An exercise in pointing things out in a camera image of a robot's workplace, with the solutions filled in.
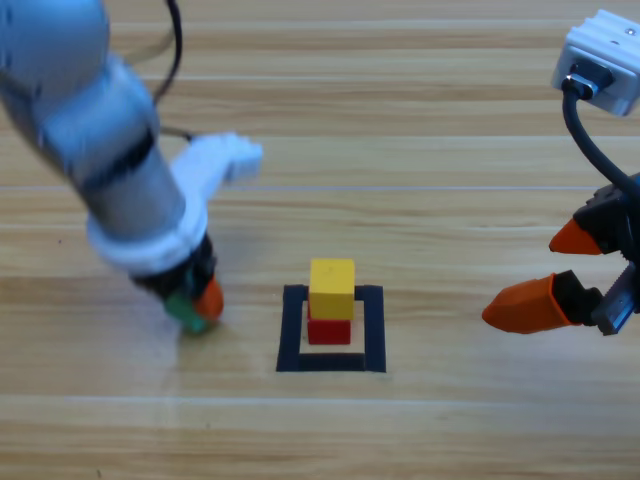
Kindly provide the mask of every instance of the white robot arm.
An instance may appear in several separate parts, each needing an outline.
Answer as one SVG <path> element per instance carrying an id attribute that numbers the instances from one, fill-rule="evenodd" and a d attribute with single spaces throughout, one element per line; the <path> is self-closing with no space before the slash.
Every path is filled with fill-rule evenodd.
<path id="1" fill-rule="evenodd" d="M 199 333 L 223 305 L 207 200 L 256 175 L 262 148 L 235 134 L 203 136 L 168 165 L 154 99 L 109 50 L 109 30 L 100 0 L 0 0 L 0 98 L 84 201 L 98 255 Z"/>

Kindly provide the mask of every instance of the wood grain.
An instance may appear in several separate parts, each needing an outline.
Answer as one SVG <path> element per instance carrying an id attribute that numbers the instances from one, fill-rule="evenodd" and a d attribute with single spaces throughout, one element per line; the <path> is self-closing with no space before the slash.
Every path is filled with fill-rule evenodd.
<path id="1" fill-rule="evenodd" d="M 105 3 L 118 52 L 168 27 L 163 2 Z M 180 3 L 163 121 L 266 151 L 210 205 L 223 323 L 181 337 L 0 117 L 0 479 L 640 478 L 638 322 L 603 338 L 481 319 L 505 286 L 574 269 L 604 290 L 625 267 L 549 252 L 606 183 L 549 80 L 572 25 L 637 3 Z M 154 88 L 169 62 L 136 68 Z M 635 173 L 637 115 L 582 114 Z M 169 161 L 183 147 L 162 139 Z M 320 256 L 384 286 L 386 374 L 275 372 L 283 286 Z"/>

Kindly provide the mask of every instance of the stacked blocks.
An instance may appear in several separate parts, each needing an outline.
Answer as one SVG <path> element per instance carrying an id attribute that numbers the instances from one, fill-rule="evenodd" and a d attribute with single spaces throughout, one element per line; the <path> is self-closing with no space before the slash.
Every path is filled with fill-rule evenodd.
<path id="1" fill-rule="evenodd" d="M 311 261 L 307 330 L 310 345 L 349 345 L 355 314 L 355 263 L 351 259 Z"/>

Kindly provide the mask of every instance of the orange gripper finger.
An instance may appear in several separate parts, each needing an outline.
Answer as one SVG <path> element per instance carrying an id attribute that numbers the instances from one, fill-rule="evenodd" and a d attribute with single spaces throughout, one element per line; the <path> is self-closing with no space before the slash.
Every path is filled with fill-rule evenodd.
<path id="1" fill-rule="evenodd" d="M 207 285 L 202 296 L 194 304 L 196 312 L 212 323 L 216 323 L 224 310 L 224 295 L 216 277 Z"/>
<path id="2" fill-rule="evenodd" d="M 492 327 L 529 334 L 573 325 L 553 296 L 554 275 L 505 288 L 482 312 Z"/>
<path id="3" fill-rule="evenodd" d="M 602 254 L 596 241 L 573 218 L 553 237 L 549 249 L 552 252 L 576 255 Z"/>

